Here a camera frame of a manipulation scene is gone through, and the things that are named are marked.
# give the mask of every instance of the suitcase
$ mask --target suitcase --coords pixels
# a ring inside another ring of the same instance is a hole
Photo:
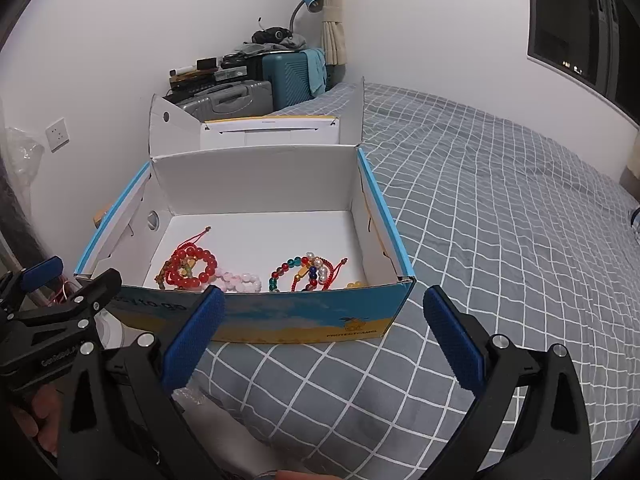
[[[242,81],[208,89],[177,104],[201,123],[237,117],[261,117],[273,112],[271,83]]]
[[[313,98],[303,52],[267,54],[262,58],[262,78],[271,83],[276,111]]]

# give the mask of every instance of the cardboard box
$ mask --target cardboard box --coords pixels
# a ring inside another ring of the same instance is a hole
[[[363,106],[364,86],[358,86],[340,118],[201,124],[155,96],[151,160],[105,215],[78,263],[77,279],[119,270],[122,291],[108,310],[129,326],[156,331],[193,303],[194,292],[159,290],[154,277],[178,244],[211,226],[198,245],[219,266],[257,274],[263,284],[262,292],[225,294],[225,320],[215,340],[298,343],[382,335],[415,277],[358,147]],[[332,290],[285,292],[295,274],[290,270],[278,280],[282,292],[268,292],[271,273],[307,251],[334,265],[348,259]],[[367,286],[344,288],[356,281]]]

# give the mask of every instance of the red beaded bracelet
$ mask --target red beaded bracelet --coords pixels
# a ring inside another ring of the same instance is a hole
[[[164,290],[164,282],[167,285],[176,285],[178,289],[195,288],[200,286],[201,283],[209,282],[216,273],[218,262],[210,251],[196,245],[196,242],[209,231],[211,231],[211,227],[207,227],[200,234],[183,241],[175,248],[171,258],[165,261],[162,270],[155,277],[160,289]],[[204,260],[207,266],[204,272],[201,272],[195,278],[193,276],[193,268],[200,260]]]

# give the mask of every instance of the open box lid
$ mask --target open box lid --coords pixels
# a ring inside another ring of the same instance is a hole
[[[152,159],[242,146],[343,144],[362,142],[364,78],[333,116],[265,116],[201,123],[159,95],[151,101],[149,155]]]

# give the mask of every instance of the desk lamp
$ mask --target desk lamp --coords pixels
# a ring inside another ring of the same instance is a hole
[[[324,0],[302,0],[291,15],[291,20],[289,22],[289,30],[291,32],[293,32],[293,20],[296,18],[296,14],[300,10],[300,7],[305,4],[306,8],[309,9],[309,12],[320,12],[324,6]]]

